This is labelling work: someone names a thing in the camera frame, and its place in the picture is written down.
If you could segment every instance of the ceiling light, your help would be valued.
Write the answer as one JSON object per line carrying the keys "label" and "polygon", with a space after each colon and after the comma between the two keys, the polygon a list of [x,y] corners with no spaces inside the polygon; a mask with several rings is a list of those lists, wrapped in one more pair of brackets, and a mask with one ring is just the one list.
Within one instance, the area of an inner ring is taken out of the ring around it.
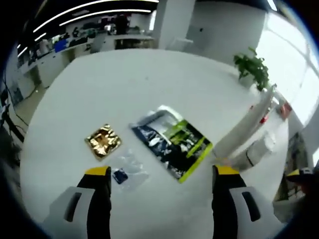
{"label": "ceiling light", "polygon": [[19,57],[20,55],[22,55],[27,49],[28,49],[27,47],[24,48],[24,49],[18,54],[18,57]]}
{"label": "ceiling light", "polygon": [[276,5],[274,4],[273,0],[267,0],[269,6],[271,7],[272,10],[277,11]]}
{"label": "ceiling light", "polygon": [[151,12],[150,10],[143,10],[143,9],[117,9],[117,10],[98,11],[98,12],[86,14],[86,15],[79,16],[79,17],[76,17],[74,19],[68,20],[68,21],[66,21],[64,23],[61,23],[60,26],[63,26],[65,24],[68,24],[70,22],[73,22],[73,21],[76,21],[76,20],[79,20],[79,19],[82,19],[82,18],[85,18],[85,17],[88,17],[88,16],[93,16],[93,15],[98,15],[98,14],[105,14],[105,13],[110,13],[110,12],[121,12],[121,11]]}
{"label": "ceiling light", "polygon": [[[89,6],[89,5],[93,5],[93,4],[97,4],[97,3],[102,3],[102,2],[107,2],[107,1],[121,1],[121,0],[99,0],[99,1],[93,1],[93,2],[88,2],[88,3],[85,3],[85,4],[82,4],[82,5],[79,5],[79,6],[76,6],[76,7],[73,7],[73,8],[70,8],[69,10],[66,10],[62,13],[59,13],[58,15],[50,18],[49,20],[45,21],[44,23],[42,23],[40,26],[38,26],[35,30],[33,30],[33,32],[36,32],[38,31],[40,28],[42,28],[44,25],[47,25],[49,22],[57,19],[58,17],[68,13],[68,12],[71,12],[73,10],[76,10],[76,9],[79,9],[81,7],[85,7],[85,6]],[[150,2],[159,2],[159,0],[135,0],[135,1],[150,1]]]}
{"label": "ceiling light", "polygon": [[39,40],[41,37],[43,37],[43,36],[45,36],[46,35],[46,32],[45,33],[43,33],[42,35],[40,35],[40,36],[38,36],[34,41],[37,41],[37,40]]}

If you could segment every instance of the cable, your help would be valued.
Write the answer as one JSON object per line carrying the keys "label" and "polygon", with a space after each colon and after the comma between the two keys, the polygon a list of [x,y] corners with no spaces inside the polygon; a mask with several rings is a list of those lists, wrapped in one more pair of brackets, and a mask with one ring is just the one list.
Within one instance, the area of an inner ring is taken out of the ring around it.
{"label": "cable", "polygon": [[18,125],[14,125],[14,126],[20,128],[24,133],[26,133],[25,130],[21,126],[18,126]]}
{"label": "cable", "polygon": [[5,77],[5,75],[6,75],[6,70],[4,69],[4,73],[3,73],[4,80],[3,80],[3,82],[4,82],[4,85],[5,85],[6,91],[7,91],[7,92],[9,93],[9,95],[10,95],[13,111],[14,111],[15,115],[16,115],[26,126],[29,126],[29,125],[15,112],[15,108],[14,108],[14,106],[13,106],[13,100],[12,100],[11,92],[10,92],[8,86],[6,85],[6,77]]}

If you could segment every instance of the magazine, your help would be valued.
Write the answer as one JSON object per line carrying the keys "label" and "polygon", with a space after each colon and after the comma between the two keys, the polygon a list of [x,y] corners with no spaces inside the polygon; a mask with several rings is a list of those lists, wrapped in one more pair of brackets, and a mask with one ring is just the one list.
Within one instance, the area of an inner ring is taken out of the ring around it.
{"label": "magazine", "polygon": [[207,138],[167,106],[160,106],[130,126],[180,183],[187,179],[213,148]]}

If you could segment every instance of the white table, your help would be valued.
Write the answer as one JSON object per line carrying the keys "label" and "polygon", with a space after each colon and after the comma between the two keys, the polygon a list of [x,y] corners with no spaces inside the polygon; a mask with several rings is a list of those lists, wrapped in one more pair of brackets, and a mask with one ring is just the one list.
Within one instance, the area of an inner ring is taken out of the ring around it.
{"label": "white table", "polygon": [[[128,124],[164,104],[216,143],[259,100],[234,74],[228,65],[162,50],[118,50],[75,59],[47,90],[24,141],[21,189],[29,214],[42,222],[49,205],[77,185],[85,170],[111,165],[130,148],[150,177],[133,192],[120,192],[113,182],[112,238],[211,239],[212,155],[179,184]],[[123,145],[98,162],[84,138],[106,122]],[[278,124],[282,143],[277,153],[244,175],[268,198],[276,193],[287,153],[288,123]]]}

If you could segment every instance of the white pillar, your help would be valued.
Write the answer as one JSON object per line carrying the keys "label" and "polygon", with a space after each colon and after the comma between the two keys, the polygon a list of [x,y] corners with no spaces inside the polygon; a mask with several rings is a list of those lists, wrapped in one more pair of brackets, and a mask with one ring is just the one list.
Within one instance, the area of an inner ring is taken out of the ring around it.
{"label": "white pillar", "polygon": [[160,0],[153,37],[165,49],[175,37],[186,38],[195,0]]}

